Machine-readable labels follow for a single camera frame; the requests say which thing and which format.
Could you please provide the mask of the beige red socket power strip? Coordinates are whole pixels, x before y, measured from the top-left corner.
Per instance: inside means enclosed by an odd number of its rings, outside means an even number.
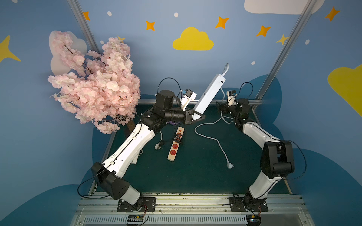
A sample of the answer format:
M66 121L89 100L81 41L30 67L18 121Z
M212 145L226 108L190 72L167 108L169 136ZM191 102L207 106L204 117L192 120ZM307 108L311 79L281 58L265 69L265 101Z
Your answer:
M173 142L171 144L171 148L168 154L167 159L171 162L173 162L175 160L175 157L177 155L178 149L182 143L182 137L184 134L185 128L184 127L178 127L175 135L173 137Z

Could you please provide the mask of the white power strip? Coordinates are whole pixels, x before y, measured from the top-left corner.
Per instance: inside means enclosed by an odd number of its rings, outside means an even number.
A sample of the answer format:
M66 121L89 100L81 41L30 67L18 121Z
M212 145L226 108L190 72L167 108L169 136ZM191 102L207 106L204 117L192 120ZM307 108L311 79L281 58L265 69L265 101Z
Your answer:
M139 156L140 156L140 153L138 153L138 154L135 156L135 158L132 160L131 164L136 164L137 161L138 161Z

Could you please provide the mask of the small white adapter strip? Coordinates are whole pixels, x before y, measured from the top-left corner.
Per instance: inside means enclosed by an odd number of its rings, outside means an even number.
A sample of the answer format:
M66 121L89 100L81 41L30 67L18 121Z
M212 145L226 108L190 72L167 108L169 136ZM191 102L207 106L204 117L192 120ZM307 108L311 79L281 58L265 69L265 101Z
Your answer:
M209 84L208 88L202 94L201 98L198 100L193 110L197 113L203 114L225 81L226 79L223 75L216 75Z

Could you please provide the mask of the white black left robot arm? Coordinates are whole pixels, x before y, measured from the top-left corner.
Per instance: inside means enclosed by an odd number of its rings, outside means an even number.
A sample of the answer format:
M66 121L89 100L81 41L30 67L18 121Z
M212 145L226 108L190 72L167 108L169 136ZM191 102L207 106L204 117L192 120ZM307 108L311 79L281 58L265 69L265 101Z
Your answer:
M140 117L140 123L116 152L103 163L94 163L91 168L94 180L114 200L122 200L131 205L136 204L141 193L123 179L130 164L137 158L143 147L154 138L155 134L166 126L167 122L181 122L190 125L197 122L193 118L199 115L204 119L204 111L212 98L205 95L197 102L194 109L188 108L186 98L179 99L178 107L173 101L178 99L170 90L162 90L156 95L156 103Z

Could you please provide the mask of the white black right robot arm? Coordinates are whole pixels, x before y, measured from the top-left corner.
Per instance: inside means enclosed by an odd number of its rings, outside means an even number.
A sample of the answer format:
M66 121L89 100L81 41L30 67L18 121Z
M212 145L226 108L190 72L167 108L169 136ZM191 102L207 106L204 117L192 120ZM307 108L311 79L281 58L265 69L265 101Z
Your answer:
M250 105L241 98L233 105L216 103L222 114L230 114L237 129L249 136L262 150L261 172L246 193L247 201L263 200L271 189L295 170L292 144L265 131L249 117Z

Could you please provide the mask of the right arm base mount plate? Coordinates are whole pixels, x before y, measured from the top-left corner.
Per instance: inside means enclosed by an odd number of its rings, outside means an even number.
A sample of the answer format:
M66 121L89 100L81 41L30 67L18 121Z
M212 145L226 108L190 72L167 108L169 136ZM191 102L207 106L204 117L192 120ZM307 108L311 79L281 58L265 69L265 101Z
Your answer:
M268 212L266 198L249 199L248 197L233 196L229 197L229 205L232 212Z

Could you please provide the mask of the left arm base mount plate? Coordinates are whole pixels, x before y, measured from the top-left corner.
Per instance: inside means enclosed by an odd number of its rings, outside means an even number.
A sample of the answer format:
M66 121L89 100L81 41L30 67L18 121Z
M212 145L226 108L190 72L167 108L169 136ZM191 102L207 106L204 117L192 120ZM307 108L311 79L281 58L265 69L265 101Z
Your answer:
M156 198L155 197L140 197L135 204L129 204L124 200L119 200L117 212L155 212Z

